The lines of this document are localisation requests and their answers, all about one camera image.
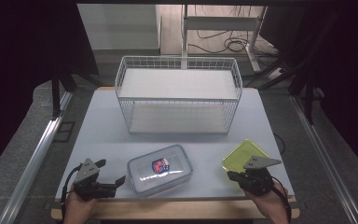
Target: aluminum rail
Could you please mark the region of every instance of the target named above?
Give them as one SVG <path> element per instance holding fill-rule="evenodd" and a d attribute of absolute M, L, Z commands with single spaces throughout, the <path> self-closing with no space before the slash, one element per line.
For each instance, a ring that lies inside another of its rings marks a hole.
<path fill-rule="evenodd" d="M 322 140 L 320 139 L 318 133 L 316 132 L 313 125 L 310 125 L 303 113 L 304 108 L 300 102 L 298 96 L 291 96 L 292 102 L 295 105 L 296 112 L 300 117 L 302 124 L 307 132 L 310 141 L 312 142 L 313 148 L 316 151 L 319 159 L 321 160 L 322 166 L 327 173 L 328 178 L 330 179 L 331 184 L 333 185 L 334 190 L 338 196 L 338 199 L 342 203 L 342 206 L 345 212 L 348 215 L 348 218 L 351 223 L 358 224 L 358 207 L 355 200 L 351 196 L 351 193 L 348 187 L 345 185 L 342 180 L 339 172 L 330 159 L 328 152 L 326 151 Z"/>
<path fill-rule="evenodd" d="M 72 93 L 69 92 L 66 92 L 63 95 L 60 103 L 61 113 L 55 120 L 51 120 L 48 123 L 45 132 L 43 133 L 39 143 L 36 146 L 36 149 L 34 150 L 33 156 L 25 167 L 25 170 L 22 173 L 16 188 L 11 194 L 4 211 L 0 216 L 0 223 L 13 223 L 16 219 L 16 216 L 21 209 L 22 203 L 24 202 L 30 187 L 34 183 L 34 178 L 39 171 L 43 159 L 45 159 L 46 153 L 48 152 L 48 148 L 54 138 L 54 135 L 61 124 L 63 114 L 69 104 L 69 101 L 71 100 L 71 97 Z"/>

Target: white wire basket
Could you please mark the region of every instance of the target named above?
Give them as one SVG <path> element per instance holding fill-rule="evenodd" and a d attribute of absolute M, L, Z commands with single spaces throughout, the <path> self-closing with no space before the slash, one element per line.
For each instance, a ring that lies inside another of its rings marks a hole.
<path fill-rule="evenodd" d="M 242 81 L 233 58 L 125 56 L 116 94 L 130 133 L 227 134 Z"/>

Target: white tabletop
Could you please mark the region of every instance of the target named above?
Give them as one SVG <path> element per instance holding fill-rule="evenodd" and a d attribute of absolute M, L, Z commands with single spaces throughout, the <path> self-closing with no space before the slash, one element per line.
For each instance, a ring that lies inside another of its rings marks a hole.
<path fill-rule="evenodd" d="M 56 198 L 61 198 L 62 186 L 70 171 L 86 158 L 106 159 L 98 182 L 114 183 L 126 175 L 126 183 L 117 189 L 115 200 L 138 198 L 127 173 L 127 162 L 146 153 L 179 144 L 186 151 L 193 175 L 185 183 L 151 196 L 164 200 L 216 200 L 243 198 L 238 184 L 228 179 L 222 159 L 244 139 L 250 139 L 273 158 L 281 160 L 278 146 L 269 126 L 260 95 L 255 89 L 243 89 L 236 115 L 227 135 L 201 134 L 130 134 L 115 91 L 98 90 L 89 104 L 72 155 L 68 161 Z M 294 195 L 284 164 L 268 168 Z"/>

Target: sticker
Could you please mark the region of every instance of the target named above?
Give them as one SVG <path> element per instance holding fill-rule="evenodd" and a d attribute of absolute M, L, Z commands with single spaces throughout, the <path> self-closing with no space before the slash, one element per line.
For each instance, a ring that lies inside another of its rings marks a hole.
<path fill-rule="evenodd" d="M 170 164 L 167 159 L 161 158 L 152 162 L 153 171 L 155 174 L 163 174 L 170 171 Z"/>

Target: human hand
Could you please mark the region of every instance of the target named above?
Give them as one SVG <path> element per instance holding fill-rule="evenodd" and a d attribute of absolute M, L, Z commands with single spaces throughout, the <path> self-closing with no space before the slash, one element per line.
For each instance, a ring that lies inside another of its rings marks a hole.
<path fill-rule="evenodd" d="M 97 203 L 96 199 L 84 201 L 75 192 L 74 186 L 66 198 L 66 215 L 64 224 L 84 224 L 91 216 L 92 210 Z"/>
<path fill-rule="evenodd" d="M 285 195 L 286 189 L 274 182 L 274 187 L 280 191 L 283 195 Z M 268 220 L 273 224 L 286 224 L 289 223 L 287 219 L 286 210 L 282 203 L 281 198 L 273 191 L 269 193 L 257 197 L 249 191 L 244 190 L 245 195 L 254 201 L 260 213 L 268 218 Z"/>

